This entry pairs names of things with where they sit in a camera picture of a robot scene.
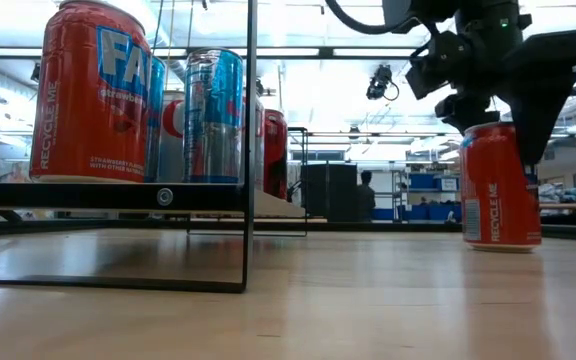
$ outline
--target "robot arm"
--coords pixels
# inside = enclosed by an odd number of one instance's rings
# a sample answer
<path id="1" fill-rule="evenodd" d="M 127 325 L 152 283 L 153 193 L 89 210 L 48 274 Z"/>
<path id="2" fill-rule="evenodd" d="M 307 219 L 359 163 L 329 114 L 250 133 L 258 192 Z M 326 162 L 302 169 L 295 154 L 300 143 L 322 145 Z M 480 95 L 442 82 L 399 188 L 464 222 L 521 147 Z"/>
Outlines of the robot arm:
<path id="1" fill-rule="evenodd" d="M 410 57 L 406 79 L 417 99 L 450 84 L 456 93 L 435 114 L 460 132 L 499 121 L 488 112 L 492 96 L 511 107 L 518 148 L 525 165 L 539 162 L 554 124 L 571 94 L 576 73 L 576 31 L 535 35 L 523 41 L 532 23 L 517 0 L 382 0 L 384 25 L 362 24 L 336 0 L 326 0 L 345 25 L 365 34 L 405 34 L 419 24 L 430 41 Z M 457 34 L 439 33 L 435 23 L 455 18 Z M 425 56 L 419 56 L 428 50 Z"/>

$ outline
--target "table surface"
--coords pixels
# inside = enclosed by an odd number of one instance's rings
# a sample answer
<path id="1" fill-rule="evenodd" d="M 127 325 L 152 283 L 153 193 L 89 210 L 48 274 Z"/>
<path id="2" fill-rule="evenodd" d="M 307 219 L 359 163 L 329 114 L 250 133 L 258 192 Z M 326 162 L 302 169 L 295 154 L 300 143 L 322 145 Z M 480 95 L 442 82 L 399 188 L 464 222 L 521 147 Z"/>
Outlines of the table surface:
<path id="1" fill-rule="evenodd" d="M 0 275 L 236 280 L 241 238 L 107 229 L 0 238 Z M 249 292 L 0 288 L 0 359 L 576 359 L 576 241 L 256 237 Z"/>

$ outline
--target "screw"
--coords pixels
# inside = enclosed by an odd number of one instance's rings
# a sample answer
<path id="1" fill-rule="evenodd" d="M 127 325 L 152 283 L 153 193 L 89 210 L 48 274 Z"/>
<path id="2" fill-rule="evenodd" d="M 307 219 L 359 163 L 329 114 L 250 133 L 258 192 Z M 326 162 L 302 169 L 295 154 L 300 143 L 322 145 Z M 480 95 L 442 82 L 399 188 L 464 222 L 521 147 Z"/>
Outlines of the screw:
<path id="1" fill-rule="evenodd" d="M 168 188 L 163 188 L 157 192 L 157 202 L 161 206 L 168 206 L 172 203 L 174 198 L 172 191 Z"/>

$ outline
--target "person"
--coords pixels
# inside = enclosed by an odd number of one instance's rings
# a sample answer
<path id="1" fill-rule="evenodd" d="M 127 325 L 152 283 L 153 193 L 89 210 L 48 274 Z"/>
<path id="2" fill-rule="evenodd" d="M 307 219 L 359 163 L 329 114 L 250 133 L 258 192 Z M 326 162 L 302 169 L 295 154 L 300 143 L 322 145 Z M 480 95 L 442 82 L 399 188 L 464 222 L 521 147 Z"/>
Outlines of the person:
<path id="1" fill-rule="evenodd" d="M 361 173 L 361 185 L 357 187 L 357 205 L 359 221 L 372 222 L 372 211 L 375 209 L 375 191 L 370 188 L 372 172 Z"/>

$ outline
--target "ceiling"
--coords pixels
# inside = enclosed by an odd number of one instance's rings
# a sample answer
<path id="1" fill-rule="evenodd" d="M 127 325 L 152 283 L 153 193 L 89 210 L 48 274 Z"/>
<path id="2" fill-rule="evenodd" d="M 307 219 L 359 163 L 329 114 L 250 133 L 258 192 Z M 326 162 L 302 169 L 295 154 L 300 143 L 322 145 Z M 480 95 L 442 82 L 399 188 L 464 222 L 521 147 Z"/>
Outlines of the ceiling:
<path id="1" fill-rule="evenodd" d="M 154 38 L 158 0 L 108 0 L 135 14 Z M 57 11 L 60 0 L 0 0 L 0 47 L 40 47 L 45 23 Z M 243 47 L 246 45 L 246 1 L 210 0 L 204 10 L 201 0 L 163 1 L 160 32 L 175 47 Z M 407 35 L 368 36 L 345 27 L 322 0 L 259 0 L 258 46 L 260 47 L 418 47 L 428 34 L 417 27 Z M 357 20 L 383 22 L 381 0 L 340 0 Z M 576 29 L 576 0 L 523 0 L 522 12 L 533 15 L 534 24 L 525 35 Z M 448 20 L 440 29 L 453 26 Z M 33 60 L 0 60 L 0 74 L 34 91 L 30 80 Z M 369 79 L 380 64 L 390 65 L 400 95 L 394 102 L 369 101 L 365 93 Z M 285 110 L 291 125 L 312 131 L 347 131 L 358 125 L 362 131 L 453 132 L 434 117 L 436 103 L 451 93 L 441 89 L 416 101 L 403 74 L 406 61 L 376 60 L 260 60 L 257 74 L 265 87 L 279 89 L 281 96 L 264 97 L 266 107 Z M 173 73 L 169 88 L 182 88 Z M 391 89 L 389 96 L 396 95 Z M 505 111 L 500 101 L 496 107 Z M 26 119 L 32 124 L 32 118 Z"/>

